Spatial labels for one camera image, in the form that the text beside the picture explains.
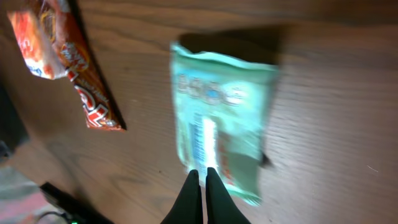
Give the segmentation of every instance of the crinkled plastic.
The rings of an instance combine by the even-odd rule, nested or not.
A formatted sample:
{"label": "crinkled plastic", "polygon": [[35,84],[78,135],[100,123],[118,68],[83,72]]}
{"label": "crinkled plastic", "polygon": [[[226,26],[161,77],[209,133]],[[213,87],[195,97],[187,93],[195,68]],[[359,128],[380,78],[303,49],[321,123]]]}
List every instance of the crinkled plastic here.
{"label": "crinkled plastic", "polygon": [[214,167],[231,195],[259,205],[257,173],[277,67],[173,43],[177,153],[205,182]]}
{"label": "crinkled plastic", "polygon": [[67,0],[22,0],[21,9],[8,12],[8,18],[33,75],[67,76],[81,97],[89,128],[124,130]]}

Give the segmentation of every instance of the wood grain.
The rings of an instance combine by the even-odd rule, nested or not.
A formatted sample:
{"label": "wood grain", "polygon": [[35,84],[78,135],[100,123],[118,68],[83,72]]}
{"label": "wood grain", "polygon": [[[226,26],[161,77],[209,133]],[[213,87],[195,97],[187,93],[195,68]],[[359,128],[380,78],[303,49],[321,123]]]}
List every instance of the wood grain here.
{"label": "wood grain", "polygon": [[1,14],[1,81],[31,142],[11,164],[115,223],[159,223],[185,174],[175,149],[169,43],[186,32],[288,24],[252,223],[398,223],[398,3],[80,0],[128,126],[85,128],[68,80],[27,71]]}

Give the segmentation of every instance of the candy bar wrapper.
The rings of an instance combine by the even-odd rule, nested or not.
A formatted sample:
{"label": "candy bar wrapper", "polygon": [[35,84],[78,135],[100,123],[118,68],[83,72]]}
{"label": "candy bar wrapper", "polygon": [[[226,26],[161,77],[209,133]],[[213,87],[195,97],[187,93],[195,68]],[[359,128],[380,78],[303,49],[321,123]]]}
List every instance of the candy bar wrapper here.
{"label": "candy bar wrapper", "polygon": [[190,49],[184,38],[171,45],[177,154],[187,172],[198,170],[202,185],[213,167],[229,194],[259,205],[258,166],[278,69],[259,60],[267,52],[249,43],[197,40]]}
{"label": "candy bar wrapper", "polygon": [[81,96],[89,128],[123,129],[67,0],[24,0],[8,18],[33,75],[68,77]]}

